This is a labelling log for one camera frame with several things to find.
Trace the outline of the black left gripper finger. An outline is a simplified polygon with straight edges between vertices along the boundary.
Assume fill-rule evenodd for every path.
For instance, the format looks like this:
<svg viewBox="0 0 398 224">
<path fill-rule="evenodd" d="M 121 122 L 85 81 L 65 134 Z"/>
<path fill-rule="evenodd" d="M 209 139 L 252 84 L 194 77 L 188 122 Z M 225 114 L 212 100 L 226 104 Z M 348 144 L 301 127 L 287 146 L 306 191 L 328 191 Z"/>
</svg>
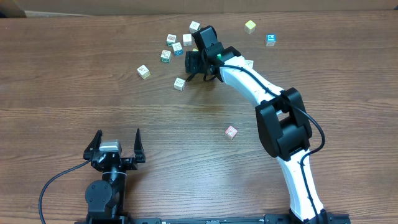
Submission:
<svg viewBox="0 0 398 224">
<path fill-rule="evenodd" d="M 102 130 L 100 130 L 100 129 L 97 130 L 93 140 L 89 143 L 87 148 L 84 150 L 84 153 L 83 153 L 84 160 L 92 159 L 95 152 L 99 151 L 102 135 L 103 135 Z"/>
<path fill-rule="evenodd" d="M 136 132 L 136 137 L 134 141 L 134 154 L 135 154 L 135 161 L 137 163 L 145 163 L 146 162 L 146 156 L 144 154 L 144 148 L 142 146 L 142 141 L 141 141 L 141 133 L 140 129 L 137 129 Z"/>
</svg>

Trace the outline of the red sided wood block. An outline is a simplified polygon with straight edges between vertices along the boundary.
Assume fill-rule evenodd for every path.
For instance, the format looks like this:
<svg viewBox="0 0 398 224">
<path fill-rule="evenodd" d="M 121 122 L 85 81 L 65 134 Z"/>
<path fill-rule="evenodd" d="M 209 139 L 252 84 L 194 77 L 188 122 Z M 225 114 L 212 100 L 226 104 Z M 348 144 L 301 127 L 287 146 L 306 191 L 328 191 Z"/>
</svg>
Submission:
<svg viewBox="0 0 398 224">
<path fill-rule="evenodd" d="M 232 140 L 236 134 L 238 133 L 238 130 L 235 129 L 233 126 L 229 126 L 226 131 L 224 132 L 224 134 L 227 136 L 227 138 L 229 140 Z"/>
</svg>

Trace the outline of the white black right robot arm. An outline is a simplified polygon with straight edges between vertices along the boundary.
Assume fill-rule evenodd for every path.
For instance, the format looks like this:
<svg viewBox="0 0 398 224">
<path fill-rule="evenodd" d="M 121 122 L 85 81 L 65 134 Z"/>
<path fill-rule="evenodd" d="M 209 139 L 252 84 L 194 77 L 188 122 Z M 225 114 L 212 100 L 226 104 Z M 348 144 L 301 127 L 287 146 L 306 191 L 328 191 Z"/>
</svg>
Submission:
<svg viewBox="0 0 398 224">
<path fill-rule="evenodd" d="M 188 51 L 185 69 L 189 79 L 202 73 L 232 86 L 255 108 L 259 139 L 277 159 L 290 196 L 292 223 L 328 223 L 310 169 L 312 126 L 320 125 L 305 111 L 301 94 L 273 85 L 249 67 L 233 47 Z"/>
</svg>

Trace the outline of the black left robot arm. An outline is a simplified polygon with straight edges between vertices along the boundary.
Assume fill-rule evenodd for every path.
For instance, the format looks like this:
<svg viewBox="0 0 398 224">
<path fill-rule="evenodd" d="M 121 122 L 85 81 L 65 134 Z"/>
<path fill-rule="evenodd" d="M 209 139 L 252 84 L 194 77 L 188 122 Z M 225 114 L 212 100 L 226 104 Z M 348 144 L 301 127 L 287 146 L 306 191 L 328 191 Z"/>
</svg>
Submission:
<svg viewBox="0 0 398 224">
<path fill-rule="evenodd" d="M 145 163 L 146 156 L 137 130 L 134 141 L 134 155 L 122 157 L 118 140 L 102 141 L 103 132 L 97 131 L 83 153 L 83 158 L 102 173 L 101 179 L 92 182 L 86 189 L 88 204 L 87 223 L 132 223 L 131 216 L 124 211 L 126 193 L 126 172 L 136 170 Z"/>
</svg>

